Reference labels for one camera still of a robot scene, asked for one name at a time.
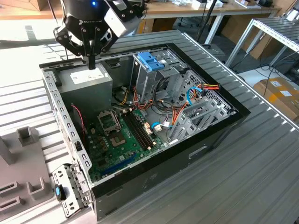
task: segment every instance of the red cable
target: red cable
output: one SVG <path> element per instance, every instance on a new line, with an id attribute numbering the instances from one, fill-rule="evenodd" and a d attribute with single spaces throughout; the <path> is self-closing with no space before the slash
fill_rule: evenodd
<path id="1" fill-rule="evenodd" d="M 84 126 L 84 122 L 83 122 L 82 114 L 81 114 L 80 110 L 79 110 L 76 106 L 74 106 L 74 105 L 71 105 L 71 106 L 72 106 L 73 108 L 75 108 L 75 110 L 78 112 L 78 114 L 79 114 L 79 116 L 80 116 L 81 124 L 82 124 L 82 132 L 83 132 L 83 141 L 85 141 L 85 131 L 84 131 L 85 126 Z"/>

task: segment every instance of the motherboard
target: motherboard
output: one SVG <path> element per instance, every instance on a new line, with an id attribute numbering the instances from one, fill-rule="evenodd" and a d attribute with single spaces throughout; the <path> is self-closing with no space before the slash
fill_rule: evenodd
<path id="1" fill-rule="evenodd" d="M 92 182 L 165 147 L 154 133 L 146 133 L 147 121 L 138 109 L 125 114 L 111 112 L 114 116 L 109 115 L 110 111 L 104 112 L 102 119 L 86 127 L 89 157 L 93 163 L 89 170 Z"/>

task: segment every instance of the yellow wire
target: yellow wire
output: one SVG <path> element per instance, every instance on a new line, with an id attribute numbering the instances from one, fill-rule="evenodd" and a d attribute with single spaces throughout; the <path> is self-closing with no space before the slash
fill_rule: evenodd
<path id="1" fill-rule="evenodd" d="M 123 99 L 123 101 L 119 105 L 124 105 L 126 103 L 127 96 L 128 96 L 128 91 L 126 91 L 125 98 Z"/>
<path id="2" fill-rule="evenodd" d="M 218 85 L 210 85 L 210 84 L 204 84 L 204 85 L 208 85 L 208 86 L 218 86 Z"/>

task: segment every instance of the blue cable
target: blue cable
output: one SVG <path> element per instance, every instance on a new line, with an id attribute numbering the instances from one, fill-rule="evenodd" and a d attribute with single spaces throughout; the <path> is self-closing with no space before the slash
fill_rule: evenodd
<path id="1" fill-rule="evenodd" d="M 187 91 L 187 100 L 188 100 L 188 102 L 189 102 L 190 105 L 192 105 L 191 100 L 190 100 L 190 97 L 189 97 L 189 92 L 190 92 L 191 89 L 196 89 L 196 90 L 198 90 L 199 92 L 202 92 L 202 89 L 199 88 L 199 87 L 196 87 L 196 86 L 193 86 L 193 87 L 191 87 L 190 89 L 188 89 L 188 91 Z"/>
<path id="2" fill-rule="evenodd" d="M 153 129 L 155 126 L 157 126 L 159 124 L 160 124 L 159 122 L 156 122 L 156 123 L 152 124 L 151 128 Z"/>

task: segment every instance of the sticker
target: sticker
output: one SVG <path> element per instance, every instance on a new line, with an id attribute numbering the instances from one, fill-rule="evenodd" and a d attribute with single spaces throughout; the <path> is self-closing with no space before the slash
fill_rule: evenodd
<path id="1" fill-rule="evenodd" d="M 94 70 L 77 71 L 70 74 L 74 84 L 84 83 L 99 78 L 108 77 L 108 74 L 103 75 L 99 68 Z"/>
<path id="2" fill-rule="evenodd" d="M 272 85 L 275 87 L 281 86 L 281 84 L 278 81 L 271 81 Z"/>
<path id="3" fill-rule="evenodd" d="M 280 91 L 285 97 L 291 97 L 292 95 L 290 94 L 289 91 L 284 90 L 284 91 Z"/>

